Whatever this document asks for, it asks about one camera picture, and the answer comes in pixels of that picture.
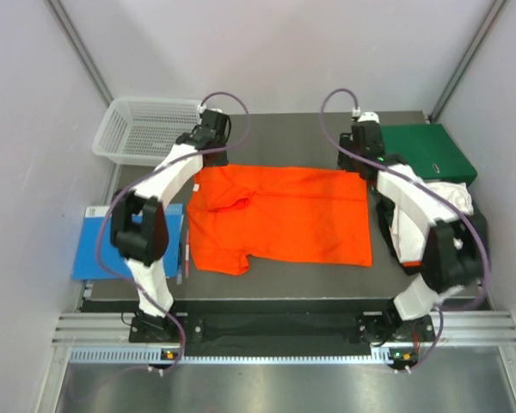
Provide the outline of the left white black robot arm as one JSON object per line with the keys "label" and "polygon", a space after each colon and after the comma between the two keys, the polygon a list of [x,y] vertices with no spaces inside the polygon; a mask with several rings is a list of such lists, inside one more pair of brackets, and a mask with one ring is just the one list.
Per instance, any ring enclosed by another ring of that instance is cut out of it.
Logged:
{"label": "left white black robot arm", "polygon": [[230,116],[206,109],[190,132],[179,136],[153,174],[136,184],[113,207],[110,243],[124,259],[139,296],[139,310],[147,317],[148,331],[159,341],[177,333],[178,322],[169,315],[174,303],[166,281],[163,256],[169,245],[166,209],[186,182],[226,147]]}

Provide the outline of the orange t shirt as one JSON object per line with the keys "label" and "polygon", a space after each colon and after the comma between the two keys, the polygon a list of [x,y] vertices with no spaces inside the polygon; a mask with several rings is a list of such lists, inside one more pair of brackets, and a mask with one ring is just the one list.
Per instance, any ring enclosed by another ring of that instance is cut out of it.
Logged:
{"label": "orange t shirt", "polygon": [[199,270],[243,275],[251,257],[373,264],[368,190],[356,173],[232,164],[204,168],[194,184],[187,213]]}

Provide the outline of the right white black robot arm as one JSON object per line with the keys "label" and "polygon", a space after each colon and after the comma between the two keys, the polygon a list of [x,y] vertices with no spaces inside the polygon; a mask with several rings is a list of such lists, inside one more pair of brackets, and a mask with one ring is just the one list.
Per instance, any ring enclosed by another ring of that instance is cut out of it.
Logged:
{"label": "right white black robot arm", "polygon": [[397,341],[415,331],[415,320],[490,275],[487,220],[468,189],[452,182],[425,182],[399,154],[385,150],[374,112],[353,118],[339,138],[339,164],[352,166],[393,206],[385,226],[400,264],[415,266],[415,277],[390,302],[384,330]]}

